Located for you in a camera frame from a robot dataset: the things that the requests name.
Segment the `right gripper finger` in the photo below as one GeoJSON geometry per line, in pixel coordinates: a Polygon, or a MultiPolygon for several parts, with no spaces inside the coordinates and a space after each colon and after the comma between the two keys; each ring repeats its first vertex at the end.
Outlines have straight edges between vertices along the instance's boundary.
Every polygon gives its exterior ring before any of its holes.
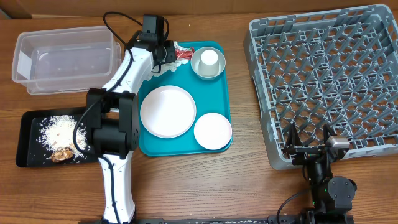
{"type": "Polygon", "coordinates": [[[288,148],[290,146],[302,146],[302,141],[299,138],[299,134],[295,127],[295,122],[290,123],[288,131],[288,138],[285,144],[285,148],[288,148]]]}
{"type": "Polygon", "coordinates": [[[328,147],[332,147],[335,144],[336,133],[332,130],[329,124],[323,125],[323,140],[324,145],[328,147]]]}

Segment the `pile of white rice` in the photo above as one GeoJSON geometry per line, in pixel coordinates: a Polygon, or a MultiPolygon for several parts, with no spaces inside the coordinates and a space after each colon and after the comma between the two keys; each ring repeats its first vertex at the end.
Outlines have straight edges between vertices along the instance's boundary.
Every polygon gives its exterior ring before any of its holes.
{"type": "Polygon", "coordinates": [[[73,159],[86,159],[73,143],[73,130],[79,116],[61,115],[39,119],[39,136],[36,141],[47,151],[56,152],[68,147],[73,151],[73,159]]]}

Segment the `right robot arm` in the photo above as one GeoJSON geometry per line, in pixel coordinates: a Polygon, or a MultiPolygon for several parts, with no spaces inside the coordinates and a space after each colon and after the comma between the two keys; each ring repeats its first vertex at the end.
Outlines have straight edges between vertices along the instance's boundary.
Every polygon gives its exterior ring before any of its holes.
{"type": "Polygon", "coordinates": [[[302,166],[303,176],[309,188],[289,197],[276,214],[277,223],[283,207],[291,200],[308,192],[312,196],[312,208],[303,209],[292,217],[292,223],[354,223],[346,213],[352,209],[357,185],[346,177],[334,176],[331,163],[336,162],[349,151],[350,143],[344,136],[337,135],[331,126],[323,126],[324,143],[320,146],[305,145],[299,138],[295,123],[289,125],[287,142],[282,152],[292,157],[292,164],[302,166]]]}

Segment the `small pink-white bowl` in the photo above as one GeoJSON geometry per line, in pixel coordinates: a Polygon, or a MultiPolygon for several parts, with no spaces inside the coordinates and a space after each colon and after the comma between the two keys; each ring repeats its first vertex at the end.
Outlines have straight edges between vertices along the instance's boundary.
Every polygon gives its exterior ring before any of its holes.
{"type": "Polygon", "coordinates": [[[193,133],[201,147],[219,150],[229,144],[233,132],[231,123],[225,116],[207,113],[196,121],[193,133]]]}

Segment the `large white plate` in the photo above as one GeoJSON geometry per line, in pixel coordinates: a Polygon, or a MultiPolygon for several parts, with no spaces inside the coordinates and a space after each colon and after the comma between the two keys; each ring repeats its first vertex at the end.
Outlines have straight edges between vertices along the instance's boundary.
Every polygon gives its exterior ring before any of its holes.
{"type": "Polygon", "coordinates": [[[140,108],[141,123],[148,132],[159,138],[176,138],[187,132],[196,113],[197,107],[191,94],[172,85],[152,90],[140,108]]]}

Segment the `red snack wrapper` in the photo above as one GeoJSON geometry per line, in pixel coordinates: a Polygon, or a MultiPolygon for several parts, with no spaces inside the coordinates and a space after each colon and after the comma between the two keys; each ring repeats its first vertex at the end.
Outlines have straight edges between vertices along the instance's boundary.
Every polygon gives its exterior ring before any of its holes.
{"type": "Polygon", "coordinates": [[[175,54],[177,60],[186,59],[190,60],[195,53],[195,49],[193,47],[185,48],[185,47],[177,47],[175,49],[175,54]]]}

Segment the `white napkin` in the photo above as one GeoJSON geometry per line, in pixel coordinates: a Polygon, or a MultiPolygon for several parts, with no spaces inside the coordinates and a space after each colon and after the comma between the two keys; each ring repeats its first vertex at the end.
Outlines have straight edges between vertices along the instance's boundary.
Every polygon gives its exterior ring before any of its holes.
{"type": "MultiPolygon", "coordinates": [[[[178,44],[177,41],[173,41],[173,43],[174,43],[175,49],[176,49],[177,47],[181,47],[181,46],[178,44]]],[[[164,74],[165,72],[168,72],[168,71],[175,72],[179,66],[185,65],[185,64],[187,64],[189,61],[190,61],[190,60],[186,60],[186,59],[180,59],[180,60],[177,60],[177,59],[176,59],[176,61],[174,61],[174,62],[170,62],[170,63],[163,64],[163,65],[161,65],[160,72],[152,71],[152,72],[149,74],[149,76],[148,76],[147,78],[145,78],[145,80],[149,81],[152,77],[159,77],[159,76],[161,76],[162,74],[164,74]]]]}

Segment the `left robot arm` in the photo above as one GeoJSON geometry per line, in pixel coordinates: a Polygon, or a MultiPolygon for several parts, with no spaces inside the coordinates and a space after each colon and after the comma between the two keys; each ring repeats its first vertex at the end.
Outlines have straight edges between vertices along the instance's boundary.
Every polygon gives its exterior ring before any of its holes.
{"type": "Polygon", "coordinates": [[[166,18],[146,14],[140,26],[122,43],[124,58],[113,78],[102,88],[89,89],[81,117],[91,154],[103,172],[105,210],[100,223],[134,221],[131,161],[140,135],[137,94],[145,80],[177,59],[166,18]]]}

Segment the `brown walnut food scrap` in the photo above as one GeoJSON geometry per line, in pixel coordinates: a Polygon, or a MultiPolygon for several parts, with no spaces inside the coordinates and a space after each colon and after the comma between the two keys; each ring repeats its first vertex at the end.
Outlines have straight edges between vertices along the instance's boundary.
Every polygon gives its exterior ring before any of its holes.
{"type": "Polygon", "coordinates": [[[74,152],[69,147],[59,148],[55,151],[51,156],[50,159],[54,163],[59,163],[68,159],[71,159],[74,156],[74,152]]]}

